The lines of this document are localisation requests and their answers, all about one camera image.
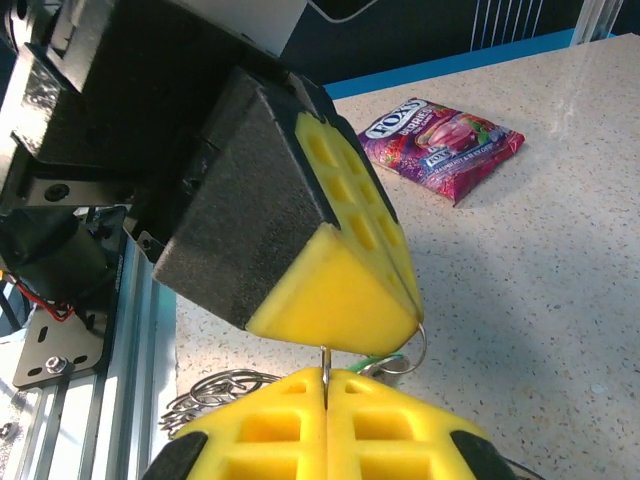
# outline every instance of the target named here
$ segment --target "yellow foam pad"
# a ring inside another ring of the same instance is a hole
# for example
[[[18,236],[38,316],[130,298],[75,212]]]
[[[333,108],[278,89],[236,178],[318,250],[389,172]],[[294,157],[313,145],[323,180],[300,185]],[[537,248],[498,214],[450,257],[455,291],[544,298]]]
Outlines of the yellow foam pad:
[[[340,370],[331,372],[329,399],[327,479],[476,479],[450,436],[487,439],[471,422]]]
[[[324,393],[317,369],[247,395],[178,433],[207,443],[188,480],[326,480]]]
[[[296,137],[339,227],[319,226],[246,329],[354,353],[391,353],[424,314],[402,227],[367,160],[336,128],[302,113]]]
[[[354,373],[302,370],[186,425],[207,443],[188,480],[474,480],[451,439],[474,424]]]

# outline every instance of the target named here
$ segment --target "red wire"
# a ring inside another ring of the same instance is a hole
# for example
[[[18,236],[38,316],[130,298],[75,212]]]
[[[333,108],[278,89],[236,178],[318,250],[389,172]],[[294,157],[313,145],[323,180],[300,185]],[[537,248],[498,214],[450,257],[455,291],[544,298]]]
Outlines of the red wire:
[[[73,307],[71,307],[64,314],[60,315],[57,311],[55,311],[51,307],[51,305],[49,305],[47,302],[45,302],[40,297],[38,297],[38,296],[34,295],[33,293],[31,293],[29,291],[29,289],[27,289],[19,281],[16,281],[15,285],[16,285],[16,287],[18,287],[18,290],[20,290],[20,293],[22,293],[25,297],[27,297],[32,302],[37,303],[42,308],[44,308],[47,312],[49,312],[49,314],[54,318],[54,320],[56,320],[58,322],[64,322],[67,318],[69,318],[74,313],[74,309],[73,309]]]

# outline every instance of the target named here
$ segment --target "green string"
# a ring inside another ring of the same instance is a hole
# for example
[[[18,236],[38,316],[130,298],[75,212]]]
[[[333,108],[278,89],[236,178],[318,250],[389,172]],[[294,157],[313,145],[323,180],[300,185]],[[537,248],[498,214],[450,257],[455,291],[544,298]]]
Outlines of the green string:
[[[391,356],[400,358],[402,357],[402,354],[400,352],[396,352],[396,353],[393,353]],[[371,365],[372,363],[379,362],[380,360],[383,360],[385,358],[388,358],[388,357],[367,357],[364,360],[360,360],[358,363],[354,363],[349,368],[347,368],[347,370],[349,370],[350,372],[358,373],[363,368]]]

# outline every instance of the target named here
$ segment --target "speckled white countertop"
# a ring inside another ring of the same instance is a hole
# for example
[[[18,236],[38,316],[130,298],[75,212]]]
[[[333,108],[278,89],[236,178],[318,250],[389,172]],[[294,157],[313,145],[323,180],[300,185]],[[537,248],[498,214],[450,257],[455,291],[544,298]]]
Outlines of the speckled white countertop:
[[[640,37],[623,36],[337,102],[356,131],[418,96],[525,134],[455,209],[379,175],[427,310],[427,360],[400,388],[549,479],[640,478],[639,66]],[[180,392],[227,368],[319,364],[184,300],[177,349]]]

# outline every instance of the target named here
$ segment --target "fox's candy bag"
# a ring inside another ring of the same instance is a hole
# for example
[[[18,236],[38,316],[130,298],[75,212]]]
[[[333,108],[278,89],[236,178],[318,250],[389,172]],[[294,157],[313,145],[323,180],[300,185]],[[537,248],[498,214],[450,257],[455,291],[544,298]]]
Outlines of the fox's candy bag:
[[[458,203],[524,136],[484,118],[411,98],[358,135],[369,159]]]

